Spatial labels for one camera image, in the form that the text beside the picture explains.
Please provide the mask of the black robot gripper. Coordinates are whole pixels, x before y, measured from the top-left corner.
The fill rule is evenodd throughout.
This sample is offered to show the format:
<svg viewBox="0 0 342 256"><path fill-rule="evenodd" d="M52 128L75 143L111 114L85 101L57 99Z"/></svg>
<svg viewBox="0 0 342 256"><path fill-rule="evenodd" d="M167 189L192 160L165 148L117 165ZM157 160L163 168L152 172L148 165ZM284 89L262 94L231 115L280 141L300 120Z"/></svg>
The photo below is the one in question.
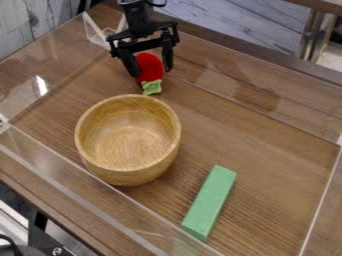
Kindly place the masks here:
<svg viewBox="0 0 342 256"><path fill-rule="evenodd" d="M180 42L176 21L153 21L143 33L133 34L129 30L124 30L109 35L105 41L109 44L111 56L120 57L123 65L133 78L139 76L139 66L133 53L153 48L161 48L164 69L167 72L171 71L173 67L173 47Z"/></svg>

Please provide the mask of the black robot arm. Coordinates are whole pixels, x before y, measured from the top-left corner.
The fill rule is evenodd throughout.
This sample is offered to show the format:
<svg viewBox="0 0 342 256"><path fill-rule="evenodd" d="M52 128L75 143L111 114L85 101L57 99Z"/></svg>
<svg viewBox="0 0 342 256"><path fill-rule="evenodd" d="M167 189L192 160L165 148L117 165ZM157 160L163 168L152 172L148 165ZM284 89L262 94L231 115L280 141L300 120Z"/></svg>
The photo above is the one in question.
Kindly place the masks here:
<svg viewBox="0 0 342 256"><path fill-rule="evenodd" d="M129 75L140 75L135 53L161 49L165 71L173 68L173 47L180 42L177 22L175 20L155 21L151 9L164 7L167 2L156 4L152 0L117 0L128 28L107 36L109 53L119 58Z"/></svg>

